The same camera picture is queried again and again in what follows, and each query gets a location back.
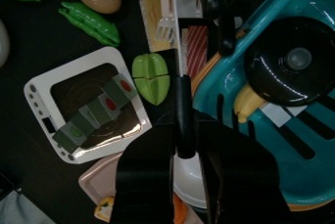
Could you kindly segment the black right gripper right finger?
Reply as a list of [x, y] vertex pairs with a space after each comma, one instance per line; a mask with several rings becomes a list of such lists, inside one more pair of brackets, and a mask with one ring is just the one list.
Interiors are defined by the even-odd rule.
[[196, 116], [196, 136], [208, 223], [291, 224], [270, 151], [204, 113]]

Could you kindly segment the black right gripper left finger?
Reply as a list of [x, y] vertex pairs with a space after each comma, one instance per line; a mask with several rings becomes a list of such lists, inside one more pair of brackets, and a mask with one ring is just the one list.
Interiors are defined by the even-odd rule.
[[173, 224], [174, 125], [157, 125], [118, 161], [110, 224]]

